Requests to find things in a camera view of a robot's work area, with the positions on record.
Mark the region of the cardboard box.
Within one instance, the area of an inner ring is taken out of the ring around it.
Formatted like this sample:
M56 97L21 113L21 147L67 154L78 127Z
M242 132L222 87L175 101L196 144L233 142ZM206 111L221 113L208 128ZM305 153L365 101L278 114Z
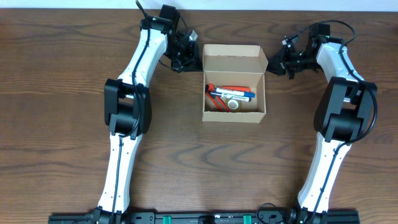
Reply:
M203 47L203 121L260 123L266 115L267 57L259 45L206 44ZM205 94L207 84L249 87L256 96L240 111L220 112Z

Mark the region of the red utility knife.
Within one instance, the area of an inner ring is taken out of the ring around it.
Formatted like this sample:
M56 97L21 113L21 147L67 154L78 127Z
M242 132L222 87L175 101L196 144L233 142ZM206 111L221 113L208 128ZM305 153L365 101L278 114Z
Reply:
M215 92L215 86L209 83L205 87L205 94L211 100L211 102L217 107L220 112L230 112L231 110L225 105L224 101L216 95L211 93Z

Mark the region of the black whiteboard marker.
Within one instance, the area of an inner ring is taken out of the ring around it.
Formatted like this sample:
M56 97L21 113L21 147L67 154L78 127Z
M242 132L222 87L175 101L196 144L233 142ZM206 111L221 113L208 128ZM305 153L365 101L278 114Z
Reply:
M238 95L231 95L231 94L227 94L227 93L219 93L219 92L210 92L210 95L212 96L219 96L221 98L227 98L230 100L240 100L240 101L246 101L246 102L250 102L251 98L248 96L238 96Z

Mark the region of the blue whiteboard marker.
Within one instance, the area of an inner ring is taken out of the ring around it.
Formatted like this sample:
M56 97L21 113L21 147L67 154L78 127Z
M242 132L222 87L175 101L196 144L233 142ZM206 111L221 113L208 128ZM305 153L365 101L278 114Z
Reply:
M248 96L250 98L254 98L256 95L252 92L244 92L244 91L233 91L233 90L226 90L220 87L215 88L216 92L219 93L227 93L231 95L238 95L238 96Z

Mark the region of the yellow tape roll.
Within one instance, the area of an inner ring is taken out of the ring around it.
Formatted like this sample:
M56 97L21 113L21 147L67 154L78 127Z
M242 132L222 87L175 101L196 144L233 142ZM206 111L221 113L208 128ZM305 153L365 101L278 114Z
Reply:
M231 111L240 111L242 108L242 103L239 100L227 99L226 105Z

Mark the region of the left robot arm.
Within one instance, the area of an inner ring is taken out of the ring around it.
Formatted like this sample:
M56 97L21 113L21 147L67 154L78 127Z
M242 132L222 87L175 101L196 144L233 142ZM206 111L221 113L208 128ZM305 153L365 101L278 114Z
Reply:
M98 206L83 223L122 223L130 203L130 183L137 148L152 119L149 84L162 56L174 72L200 72L197 34L178 31L179 11L163 5L158 16L144 14L138 46L126 69L104 85L104 122L110 157Z

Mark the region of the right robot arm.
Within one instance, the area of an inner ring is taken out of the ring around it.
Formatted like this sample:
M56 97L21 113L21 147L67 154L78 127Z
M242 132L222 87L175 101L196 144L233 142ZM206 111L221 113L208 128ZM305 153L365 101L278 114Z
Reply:
M308 43L304 51L294 47L298 34L286 36L282 48L269 59L270 73L294 78L304 70L322 71L328 83L315 112L317 145L297 205L285 210L273 208L269 223L276 223L278 215L280 223L360 222L358 211L330 209L329 199L345 155L376 123L377 86L355 70L347 53L348 41L333 37L330 24L330 20L320 21L305 28Z

